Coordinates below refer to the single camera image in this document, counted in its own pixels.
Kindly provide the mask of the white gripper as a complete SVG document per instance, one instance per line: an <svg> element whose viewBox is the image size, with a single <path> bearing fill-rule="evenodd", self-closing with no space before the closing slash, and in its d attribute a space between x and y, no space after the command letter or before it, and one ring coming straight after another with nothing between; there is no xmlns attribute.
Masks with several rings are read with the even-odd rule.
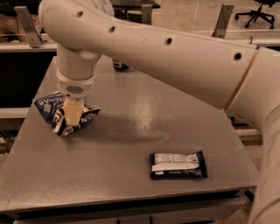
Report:
<svg viewBox="0 0 280 224"><path fill-rule="evenodd" d="M88 97L94 86L95 71L82 80L75 80L56 72L58 90L66 96L63 104L67 126L78 126L84 109L83 98Z"/></svg>

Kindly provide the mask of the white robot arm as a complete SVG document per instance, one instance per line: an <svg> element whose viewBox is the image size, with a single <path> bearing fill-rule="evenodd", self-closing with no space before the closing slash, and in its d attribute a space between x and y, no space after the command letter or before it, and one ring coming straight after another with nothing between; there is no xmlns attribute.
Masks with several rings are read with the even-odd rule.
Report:
<svg viewBox="0 0 280 224"><path fill-rule="evenodd" d="M75 125L102 55L217 109L263 137L262 166L248 224L280 221L280 55L221 38L120 20L108 0L42 0L38 17L57 44L58 88Z"/></svg>

